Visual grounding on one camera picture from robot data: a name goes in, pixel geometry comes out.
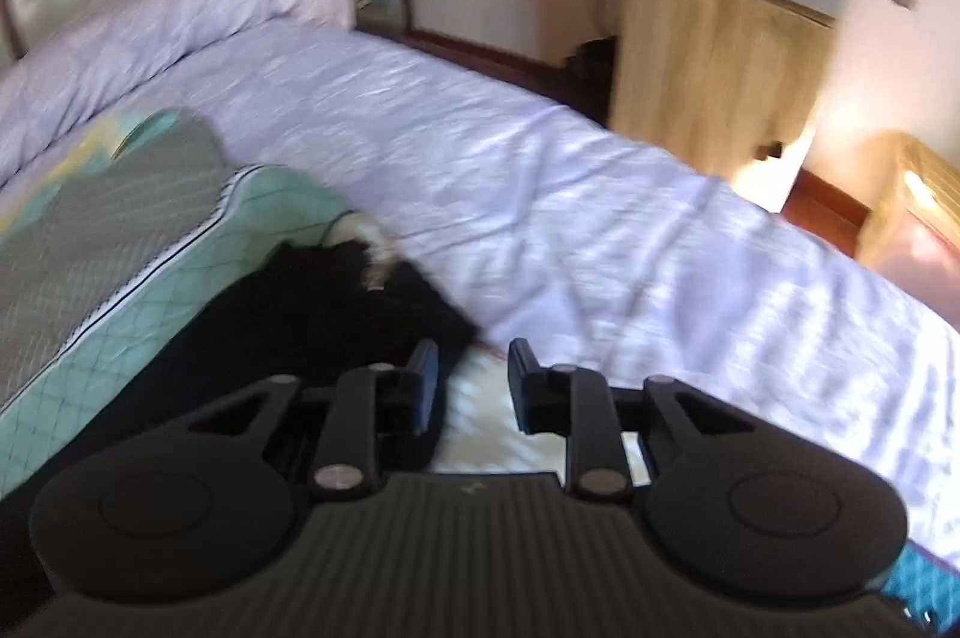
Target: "door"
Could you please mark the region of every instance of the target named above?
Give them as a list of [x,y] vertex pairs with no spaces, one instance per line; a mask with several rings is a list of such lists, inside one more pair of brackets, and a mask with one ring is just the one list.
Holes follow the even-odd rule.
[[768,0],[624,0],[611,128],[736,179],[808,126],[832,30]]

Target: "baseboard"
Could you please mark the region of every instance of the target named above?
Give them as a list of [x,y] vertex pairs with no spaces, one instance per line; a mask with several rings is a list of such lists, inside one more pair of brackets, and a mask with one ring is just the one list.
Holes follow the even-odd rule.
[[409,47],[429,53],[479,72],[504,83],[518,85],[559,104],[577,110],[586,117],[603,124],[606,109],[603,99],[596,94],[584,92],[571,80],[570,73],[558,66],[534,61],[496,47],[477,44],[457,37],[447,37],[434,32],[412,30],[402,41]]
[[867,216],[870,215],[870,208],[864,203],[853,199],[850,194],[841,191],[835,185],[829,184],[823,178],[818,178],[808,169],[800,168],[800,174],[793,184],[793,190],[819,203],[830,212],[843,218],[848,224],[856,227],[857,230],[862,229]]

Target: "wooden furniture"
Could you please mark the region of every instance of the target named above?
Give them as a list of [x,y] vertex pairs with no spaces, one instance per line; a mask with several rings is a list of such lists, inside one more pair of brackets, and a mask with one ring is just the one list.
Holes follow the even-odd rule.
[[895,142],[894,174],[856,260],[960,330],[960,169],[909,134]]
[[844,0],[623,0],[613,131],[784,206]]

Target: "black cloth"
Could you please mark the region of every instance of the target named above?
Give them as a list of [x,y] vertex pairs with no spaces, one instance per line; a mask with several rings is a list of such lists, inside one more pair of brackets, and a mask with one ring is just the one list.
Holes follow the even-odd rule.
[[371,363],[404,364],[421,338],[440,351],[440,382],[423,435],[381,444],[386,470],[421,470],[440,439],[445,384],[476,328],[409,262],[382,290],[366,290],[366,246],[282,245],[256,273],[229,286],[178,333],[64,449],[0,501],[0,628],[50,590],[27,533],[30,506],[71,464],[218,397],[277,374],[332,385]]

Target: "metal screw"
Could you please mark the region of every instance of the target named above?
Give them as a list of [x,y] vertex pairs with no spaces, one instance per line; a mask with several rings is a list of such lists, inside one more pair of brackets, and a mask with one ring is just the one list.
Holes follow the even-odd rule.
[[927,632],[940,631],[940,616],[936,611],[926,610],[920,614],[920,623]]
[[331,492],[344,492],[363,483],[363,471],[353,465],[326,465],[313,474],[314,483]]
[[623,474],[607,468],[587,470],[580,476],[578,484],[584,492],[592,495],[615,495],[627,488],[627,480]]

